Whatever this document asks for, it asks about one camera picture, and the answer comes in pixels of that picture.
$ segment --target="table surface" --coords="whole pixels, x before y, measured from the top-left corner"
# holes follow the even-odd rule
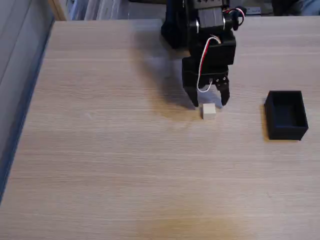
[[[246,18],[231,99],[202,120],[181,85],[186,53],[163,43],[160,20],[56,22],[0,239],[319,239],[319,25]],[[302,91],[302,141],[267,139],[270,90]]]

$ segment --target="open black container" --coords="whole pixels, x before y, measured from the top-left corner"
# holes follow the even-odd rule
[[[309,128],[301,91],[270,91],[264,108],[271,140],[301,140]]]

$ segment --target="gray wall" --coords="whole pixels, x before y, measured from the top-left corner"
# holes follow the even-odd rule
[[[0,199],[52,21],[47,0],[0,0]]]

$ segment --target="small wooden block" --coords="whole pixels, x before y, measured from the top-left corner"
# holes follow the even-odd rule
[[[204,120],[214,119],[216,116],[216,105],[214,103],[204,103],[202,106],[202,118]]]

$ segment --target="red and white wire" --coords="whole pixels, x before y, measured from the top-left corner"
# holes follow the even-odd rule
[[[230,13],[230,12],[232,12],[232,11],[238,11],[239,13],[241,13],[241,15],[242,15],[242,21],[239,23],[239,26],[241,26],[241,25],[244,23],[245,17],[246,17],[244,11],[242,11],[241,8],[236,7],[236,8],[226,9],[226,10],[224,10],[223,12]]]
[[[206,44],[204,46],[204,49],[203,49],[203,53],[202,53],[202,56],[201,56],[201,59],[200,59],[200,64],[199,64],[199,72],[198,72],[198,80],[197,80],[197,83],[196,83],[196,89],[200,92],[200,93],[206,93],[209,91],[209,89],[211,88],[211,85],[212,85],[212,82],[210,82],[209,84],[209,87],[206,89],[206,90],[200,90],[199,89],[199,81],[200,81],[200,77],[201,77],[201,71],[202,71],[202,65],[204,63],[204,60],[205,60],[205,57],[206,57],[206,54],[208,52],[208,48],[209,48],[209,44],[210,44],[210,41],[211,40],[216,40],[216,42],[218,44],[221,44],[221,40],[219,37],[217,36],[214,36],[214,35],[211,35],[211,37],[208,38],[208,40],[206,41]]]

